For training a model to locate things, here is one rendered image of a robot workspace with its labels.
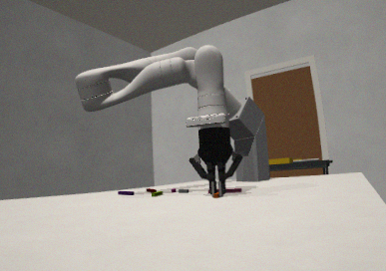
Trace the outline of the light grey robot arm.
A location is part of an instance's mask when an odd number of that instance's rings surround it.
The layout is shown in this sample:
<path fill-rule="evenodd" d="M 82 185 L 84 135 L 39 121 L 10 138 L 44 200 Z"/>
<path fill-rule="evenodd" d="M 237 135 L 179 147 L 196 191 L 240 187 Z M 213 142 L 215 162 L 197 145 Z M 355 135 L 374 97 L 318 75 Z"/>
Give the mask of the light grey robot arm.
<path fill-rule="evenodd" d="M 110 78 L 130 84 L 114 94 Z M 198 115 L 186 122 L 187 128 L 199 130 L 229 128 L 228 117 L 241 108 L 241 102 L 223 84 L 222 54 L 211 45 L 90 70 L 79 74 L 75 82 L 86 112 L 103 110 L 155 90 L 194 83 L 190 85 L 197 89 Z"/>

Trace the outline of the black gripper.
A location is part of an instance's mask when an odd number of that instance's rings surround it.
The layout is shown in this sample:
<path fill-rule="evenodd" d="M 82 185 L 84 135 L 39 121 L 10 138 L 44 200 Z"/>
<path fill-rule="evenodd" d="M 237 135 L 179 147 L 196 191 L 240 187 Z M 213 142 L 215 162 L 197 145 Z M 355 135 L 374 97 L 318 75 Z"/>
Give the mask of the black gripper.
<path fill-rule="evenodd" d="M 229 128 L 206 128 L 198 130 L 199 149 L 197 155 L 190 158 L 190 163 L 201 178 L 209 182 L 209 193 L 212 197 L 216 190 L 215 166 L 218 170 L 218 195 L 225 194 L 225 180 L 232 177 L 243 156 L 233 151 L 230 144 Z M 225 164 L 232 155 L 232 165 L 225 173 Z M 206 164 L 206 171 L 200 165 L 200 159 Z M 224 174 L 223 174 L 224 171 Z"/>

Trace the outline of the lime green rod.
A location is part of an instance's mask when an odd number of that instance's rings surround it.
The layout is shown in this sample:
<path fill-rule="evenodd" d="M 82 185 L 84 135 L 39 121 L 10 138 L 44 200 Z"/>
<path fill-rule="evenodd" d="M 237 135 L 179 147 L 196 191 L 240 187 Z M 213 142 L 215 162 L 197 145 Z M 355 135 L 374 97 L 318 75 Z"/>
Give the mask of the lime green rod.
<path fill-rule="evenodd" d="M 159 196 L 159 195 L 163 195 L 163 192 L 162 192 L 162 191 L 158 191 L 158 192 L 153 192 L 153 193 L 152 193 L 152 196 L 153 196 L 153 197 Z"/>

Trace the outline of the pink rod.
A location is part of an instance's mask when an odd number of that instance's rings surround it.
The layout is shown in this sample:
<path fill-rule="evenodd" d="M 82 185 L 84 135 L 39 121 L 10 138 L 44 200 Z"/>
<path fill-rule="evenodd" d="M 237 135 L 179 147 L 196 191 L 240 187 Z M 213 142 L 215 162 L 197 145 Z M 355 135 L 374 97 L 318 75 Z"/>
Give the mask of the pink rod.
<path fill-rule="evenodd" d="M 229 188 L 225 190 L 225 193 L 241 192 L 241 188 Z"/>

